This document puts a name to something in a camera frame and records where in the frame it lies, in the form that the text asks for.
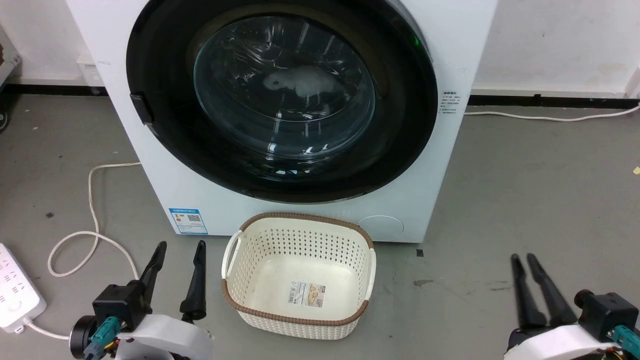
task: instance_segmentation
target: glass window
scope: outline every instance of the glass window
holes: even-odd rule
[[[301,18],[252,17],[215,33],[193,70],[200,105],[265,159],[315,161],[354,144],[376,96],[359,55]]]

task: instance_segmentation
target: blue and white sticker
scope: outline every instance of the blue and white sticker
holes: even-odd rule
[[[198,209],[169,209],[180,234],[208,235]]]

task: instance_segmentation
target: black baseboard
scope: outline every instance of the black baseboard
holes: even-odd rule
[[[58,86],[58,85],[18,85],[7,84],[6,94],[37,94],[67,96],[109,96],[103,87]],[[546,108],[594,108],[631,109],[638,106],[639,99],[597,99],[587,97],[542,97],[471,95],[468,105],[473,106],[541,106]]]
[[[7,84],[3,94],[109,96],[104,87]]]

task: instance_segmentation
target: power strip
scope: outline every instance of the power strip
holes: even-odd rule
[[[31,321],[47,308],[31,279],[13,254],[0,243],[0,327],[21,333],[24,320]]]

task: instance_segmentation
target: white wall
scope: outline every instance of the white wall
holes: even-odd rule
[[[84,84],[65,0],[0,0],[0,24],[23,58],[14,82]],[[639,0],[501,0],[474,94],[624,97],[639,38]]]
[[[11,82],[84,85],[76,60],[88,51],[65,0],[0,0],[0,25],[22,58]]]

